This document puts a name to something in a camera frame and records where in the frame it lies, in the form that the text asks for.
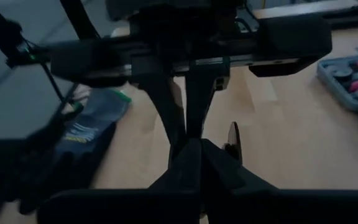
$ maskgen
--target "wooden table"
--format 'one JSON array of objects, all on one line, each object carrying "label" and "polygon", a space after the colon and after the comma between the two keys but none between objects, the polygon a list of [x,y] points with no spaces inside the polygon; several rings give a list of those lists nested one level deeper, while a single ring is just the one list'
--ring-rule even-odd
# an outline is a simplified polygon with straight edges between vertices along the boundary
[{"label": "wooden table", "polygon": [[[333,51],[326,58],[354,55],[355,47],[358,29],[335,31]],[[177,83],[184,87],[182,78]],[[126,93],[133,103],[96,175],[98,189],[146,188],[167,169],[168,140],[156,109],[144,92],[127,86]],[[222,145],[231,121],[239,124],[244,165],[271,184],[358,189],[358,115],[340,106],[318,81],[316,64],[277,78],[257,78],[245,67],[233,68],[227,90],[214,97],[203,136]],[[18,214],[11,203],[0,223],[35,219]]]}]

